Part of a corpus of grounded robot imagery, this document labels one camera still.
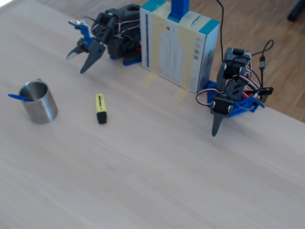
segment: blue stand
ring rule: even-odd
[[[178,20],[190,10],[190,0],[172,0],[172,12],[170,13],[171,17],[174,17]]]
[[[211,89],[217,88],[217,84],[211,80],[209,80],[206,85],[203,87],[203,89]],[[208,104],[210,104],[213,101],[213,97],[216,94],[215,91],[208,91]],[[258,108],[258,106],[254,106],[254,104],[258,104],[260,105],[262,108],[265,108],[265,105],[263,103],[261,103],[260,101],[258,101],[257,99],[255,99],[253,96],[246,98],[246,99],[241,99],[238,101],[234,102],[234,106],[233,106],[233,110],[231,112],[230,118],[240,115],[242,113],[245,113],[247,111],[251,111],[251,112],[255,112]]]
[[[110,55],[110,59],[116,60],[116,58],[113,57],[113,56],[111,56],[111,55]],[[141,59],[138,59],[138,60],[136,60],[136,61],[128,62],[128,63],[123,62],[123,65],[124,65],[124,66],[130,66],[130,65],[133,65],[133,64],[135,64],[135,63],[140,63],[140,62],[142,62],[142,58],[141,58]]]

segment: cardboard box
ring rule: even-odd
[[[141,7],[142,66],[197,93],[210,78],[219,22],[193,11],[178,20],[170,12],[164,0]]]

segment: stainless steel cup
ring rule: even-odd
[[[49,87],[46,83],[37,79],[36,81],[26,83],[20,90],[19,95],[33,101],[22,101],[32,122],[45,124],[52,122],[57,114],[58,109]]]

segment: white table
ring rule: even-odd
[[[33,1],[0,12],[1,229],[304,229],[305,124],[259,108],[214,138],[209,109],[165,79],[146,88],[140,64],[105,54],[79,75],[67,19]],[[36,78],[51,124],[6,95]]]

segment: blue bracket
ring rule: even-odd
[[[69,21],[69,24],[73,25],[76,30],[81,31],[81,34],[84,36],[83,43],[86,46],[89,46],[92,41],[92,37],[90,36],[90,30],[89,30],[88,25],[86,25],[85,23],[79,22],[79,21]]]
[[[170,13],[171,17],[174,17],[178,20],[190,10],[190,0],[172,0],[172,12]]]
[[[116,58],[115,58],[114,56],[111,56],[111,55],[110,55],[110,59],[116,60]],[[138,59],[138,60],[136,60],[136,61],[128,62],[128,63],[123,62],[123,65],[124,65],[124,66],[130,66],[130,65],[133,65],[133,64],[136,64],[136,63],[140,63],[140,62],[142,62],[142,58],[141,58],[141,59]]]
[[[211,88],[214,88],[216,89],[217,88],[217,84],[211,80],[209,80],[207,82],[207,84],[203,87],[203,89],[211,89]],[[214,95],[216,94],[215,91],[208,91],[208,104],[210,104],[212,101],[213,101],[213,97]],[[251,112],[255,112],[258,108],[258,106],[254,106],[254,104],[258,104],[260,105],[262,108],[265,108],[265,105],[260,102],[259,100],[257,100],[256,98],[254,98],[253,96],[249,97],[249,98],[246,98],[246,99],[241,99],[241,100],[238,100],[238,101],[235,101],[234,102],[234,106],[233,106],[233,110],[231,112],[231,115],[230,115],[230,118],[231,117],[234,117],[234,116],[237,116],[237,115],[240,115],[242,113],[245,113],[247,111],[251,111]]]

